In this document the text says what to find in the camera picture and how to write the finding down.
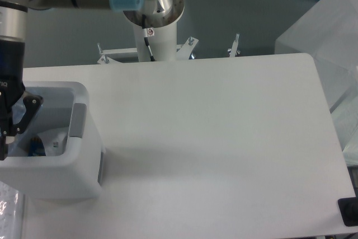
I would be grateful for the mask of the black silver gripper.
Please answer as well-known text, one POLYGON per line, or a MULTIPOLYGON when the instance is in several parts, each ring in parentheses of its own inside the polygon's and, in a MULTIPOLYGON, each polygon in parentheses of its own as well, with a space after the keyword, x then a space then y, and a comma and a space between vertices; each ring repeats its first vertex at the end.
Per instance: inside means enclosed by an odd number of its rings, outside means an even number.
POLYGON ((27 7, 1 1, 1 161, 7 157, 7 140, 25 132, 44 102, 25 91, 22 81, 26 23, 27 7), (12 107, 22 95, 25 113, 14 124, 12 107))

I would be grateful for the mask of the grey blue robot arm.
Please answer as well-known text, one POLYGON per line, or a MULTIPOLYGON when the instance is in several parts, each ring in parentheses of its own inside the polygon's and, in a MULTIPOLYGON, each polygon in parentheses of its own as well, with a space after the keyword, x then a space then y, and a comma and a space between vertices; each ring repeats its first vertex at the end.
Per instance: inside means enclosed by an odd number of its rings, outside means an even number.
POLYGON ((27 14, 30 9, 76 8, 123 12, 139 29, 136 40, 141 62, 177 58, 176 23, 183 0, 1 0, 1 159, 11 139, 26 131, 43 98, 23 84, 27 14))

